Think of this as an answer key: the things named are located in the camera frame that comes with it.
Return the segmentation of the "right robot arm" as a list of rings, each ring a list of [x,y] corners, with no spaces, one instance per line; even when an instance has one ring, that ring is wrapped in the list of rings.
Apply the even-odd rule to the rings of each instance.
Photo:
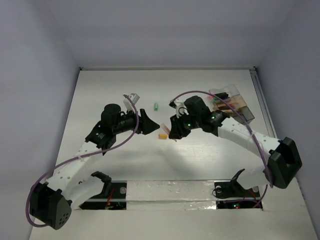
[[[236,173],[235,180],[230,183],[235,196],[242,196],[248,189],[261,185],[285,189],[302,167],[297,145],[289,137],[277,139],[249,130],[225,112],[210,111],[199,96],[192,96],[184,102],[172,101],[169,105],[175,109],[175,115],[170,117],[170,139],[180,140],[192,130],[201,129],[265,160],[263,166],[241,169]]]

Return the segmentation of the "pink orange highlighter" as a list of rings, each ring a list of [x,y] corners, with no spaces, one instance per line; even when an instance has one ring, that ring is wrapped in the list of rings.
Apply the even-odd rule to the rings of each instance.
[[[164,124],[164,123],[162,123],[161,125],[160,125],[160,127],[163,129],[163,131],[165,132],[165,134],[169,137],[169,134],[170,134],[170,129]]]

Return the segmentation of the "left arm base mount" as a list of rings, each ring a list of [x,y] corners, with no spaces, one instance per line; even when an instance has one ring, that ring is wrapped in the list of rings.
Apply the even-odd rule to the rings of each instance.
[[[127,182],[112,182],[109,190],[103,188],[100,194],[91,197],[79,208],[81,210],[126,210],[126,196]]]

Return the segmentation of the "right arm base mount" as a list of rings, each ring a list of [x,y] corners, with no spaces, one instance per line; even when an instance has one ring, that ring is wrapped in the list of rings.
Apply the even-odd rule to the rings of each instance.
[[[254,193],[253,189],[244,189],[238,178],[245,169],[239,170],[231,180],[214,183],[211,194],[217,199],[216,208],[223,209],[262,209],[262,203],[258,204],[260,193]]]

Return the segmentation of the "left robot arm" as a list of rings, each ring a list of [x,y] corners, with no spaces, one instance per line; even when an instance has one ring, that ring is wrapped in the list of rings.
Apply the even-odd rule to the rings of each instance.
[[[131,131],[133,134],[150,134],[160,128],[142,108],[134,106],[126,112],[115,103],[107,104],[100,120],[85,138],[77,155],[56,166],[57,171],[43,183],[37,181],[31,188],[26,204],[26,215],[42,221],[44,227],[62,228],[77,209],[93,196],[104,198],[112,190],[108,175],[93,171],[91,165],[107,151],[116,149],[116,136]]]

